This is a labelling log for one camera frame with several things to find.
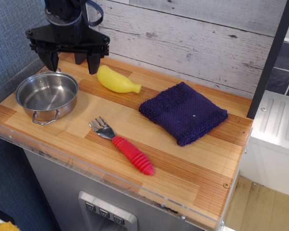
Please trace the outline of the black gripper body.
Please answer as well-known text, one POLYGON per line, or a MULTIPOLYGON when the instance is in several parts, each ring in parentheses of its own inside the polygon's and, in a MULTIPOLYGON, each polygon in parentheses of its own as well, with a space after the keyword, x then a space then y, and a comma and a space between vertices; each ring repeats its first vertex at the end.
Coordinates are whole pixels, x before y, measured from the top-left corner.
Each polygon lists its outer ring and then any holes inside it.
POLYGON ((36 52, 73 52, 109 55, 110 38, 92 30, 83 21, 69 26, 49 24, 26 31, 30 47, 36 52))

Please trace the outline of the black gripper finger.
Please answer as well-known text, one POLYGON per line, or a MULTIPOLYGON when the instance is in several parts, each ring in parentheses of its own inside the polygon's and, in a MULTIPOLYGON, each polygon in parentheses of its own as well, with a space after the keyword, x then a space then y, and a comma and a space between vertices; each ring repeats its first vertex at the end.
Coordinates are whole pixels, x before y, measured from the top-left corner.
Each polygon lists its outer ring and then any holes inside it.
POLYGON ((91 75, 96 74, 100 65, 100 55, 99 54, 91 54, 87 55, 87 63, 89 68, 89 73, 91 75))
POLYGON ((48 51, 38 50, 38 56, 50 71, 57 70, 58 54, 56 51, 48 52, 48 51))

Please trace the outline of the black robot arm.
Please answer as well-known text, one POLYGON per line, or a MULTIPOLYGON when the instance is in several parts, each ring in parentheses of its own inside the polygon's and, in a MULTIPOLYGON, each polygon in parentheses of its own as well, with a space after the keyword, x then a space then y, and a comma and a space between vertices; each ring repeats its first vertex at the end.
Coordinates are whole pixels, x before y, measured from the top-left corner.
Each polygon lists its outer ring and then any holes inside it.
POLYGON ((44 9, 49 25, 26 31, 30 47, 51 71, 58 67, 58 53, 69 52, 75 62, 88 63, 89 73, 98 71, 100 60, 109 54, 110 38, 93 27, 104 11, 93 0, 47 0, 44 9))

